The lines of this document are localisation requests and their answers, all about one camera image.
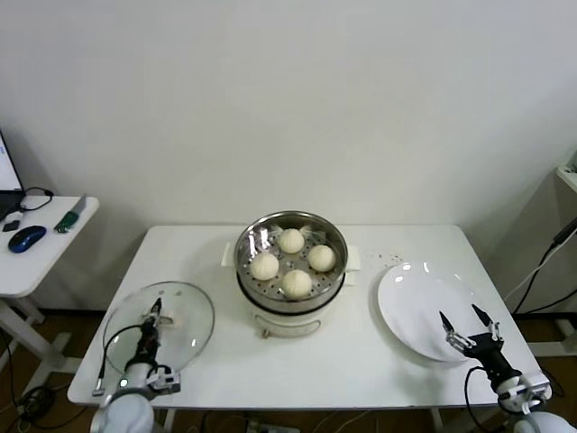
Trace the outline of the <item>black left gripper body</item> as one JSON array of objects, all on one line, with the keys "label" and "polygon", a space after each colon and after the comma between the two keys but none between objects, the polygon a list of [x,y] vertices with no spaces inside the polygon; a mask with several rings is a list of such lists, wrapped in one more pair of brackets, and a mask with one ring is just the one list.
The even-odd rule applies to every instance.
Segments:
[{"label": "black left gripper body", "polygon": [[155,326],[142,325],[134,359],[137,363],[155,363],[159,348],[159,332]]}]

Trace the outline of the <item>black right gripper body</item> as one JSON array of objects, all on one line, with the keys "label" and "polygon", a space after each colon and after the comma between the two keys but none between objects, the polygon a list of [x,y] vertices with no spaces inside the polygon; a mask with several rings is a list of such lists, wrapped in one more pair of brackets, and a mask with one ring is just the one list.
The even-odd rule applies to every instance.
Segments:
[{"label": "black right gripper body", "polygon": [[504,340],[501,337],[494,339],[492,334],[478,334],[470,336],[469,339],[475,345],[465,348],[463,354],[481,363],[491,383],[503,383],[522,374],[514,369],[502,354]]}]

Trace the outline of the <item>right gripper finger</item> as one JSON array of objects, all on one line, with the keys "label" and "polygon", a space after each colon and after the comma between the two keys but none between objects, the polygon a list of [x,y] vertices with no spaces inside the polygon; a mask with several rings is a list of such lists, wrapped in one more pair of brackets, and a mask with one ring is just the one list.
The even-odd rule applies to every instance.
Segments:
[{"label": "right gripper finger", "polygon": [[501,336],[499,330],[499,322],[494,322],[487,312],[485,312],[475,304],[472,304],[472,309],[474,310],[475,314],[477,315],[481,323],[489,331],[491,339],[493,341],[500,341]]},{"label": "right gripper finger", "polygon": [[470,338],[462,336],[456,332],[452,323],[442,311],[439,312],[439,315],[442,321],[442,326],[445,332],[445,340],[447,343],[455,350],[472,349],[473,341]]}]

